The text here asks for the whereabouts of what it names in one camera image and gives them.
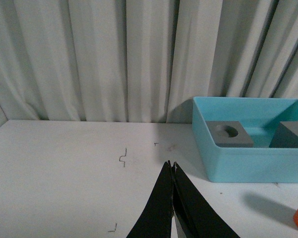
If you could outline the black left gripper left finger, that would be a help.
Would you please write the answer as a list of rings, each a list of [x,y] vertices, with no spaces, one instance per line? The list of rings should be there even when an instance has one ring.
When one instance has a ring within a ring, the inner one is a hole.
[[[144,210],[127,237],[171,237],[174,188],[171,174],[171,163],[167,161],[162,166]]]

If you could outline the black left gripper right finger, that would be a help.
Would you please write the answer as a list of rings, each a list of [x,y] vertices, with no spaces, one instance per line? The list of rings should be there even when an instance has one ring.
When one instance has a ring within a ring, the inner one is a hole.
[[[215,212],[178,163],[172,166],[173,208],[180,238],[237,238],[239,235]]]

